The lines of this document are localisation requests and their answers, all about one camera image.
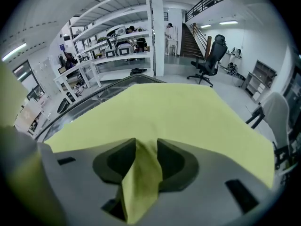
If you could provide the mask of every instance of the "black office chair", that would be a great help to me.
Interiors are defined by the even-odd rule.
[[[208,77],[204,77],[204,75],[214,76],[217,74],[218,66],[215,68],[216,63],[218,63],[222,57],[225,55],[228,47],[226,46],[226,40],[223,35],[216,35],[214,42],[212,44],[210,55],[205,63],[198,63],[200,56],[197,56],[197,61],[192,61],[191,64],[199,69],[200,74],[190,75],[187,77],[189,80],[190,77],[192,78],[199,78],[198,84],[201,83],[202,80],[205,80],[210,87],[213,87],[213,84],[210,82]]]

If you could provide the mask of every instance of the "chair backrest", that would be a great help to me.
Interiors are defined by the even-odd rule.
[[[272,129],[277,143],[277,148],[289,144],[287,127],[289,107],[286,99],[279,93],[273,92],[262,103],[262,109],[265,114],[263,118]]]
[[[223,35],[216,35],[210,54],[205,62],[205,68],[208,75],[215,75],[218,71],[218,66],[215,68],[216,62],[219,62],[227,52],[226,40]]]

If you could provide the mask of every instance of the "white pillar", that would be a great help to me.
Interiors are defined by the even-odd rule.
[[[155,63],[156,76],[164,75],[165,27],[163,16],[163,0],[151,0],[153,10],[153,26],[155,30]]]

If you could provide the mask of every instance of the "staircase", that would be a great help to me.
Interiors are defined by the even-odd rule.
[[[186,24],[182,24],[181,56],[195,57],[194,55],[204,57],[189,28]]]

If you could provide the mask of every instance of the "white shelving unit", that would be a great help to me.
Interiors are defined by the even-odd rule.
[[[150,50],[144,53],[134,53],[127,56],[116,56],[111,58],[99,58],[90,60],[91,63],[99,65],[101,63],[113,62],[132,58],[150,58],[150,68],[146,74],[153,76],[154,71],[154,48],[152,36],[152,13],[150,0],[105,0],[95,5],[76,21],[70,24],[69,28],[83,26],[85,30],[73,39],[73,42],[88,40],[92,37],[97,38],[97,34],[108,31],[112,27],[131,24],[138,21],[147,21],[147,31],[135,32],[118,36],[118,41],[138,38],[151,38],[148,42]],[[86,48],[79,54],[89,53],[97,48],[103,49],[107,45],[106,41]],[[122,69],[97,74],[100,81],[123,79],[129,76],[130,70]]]

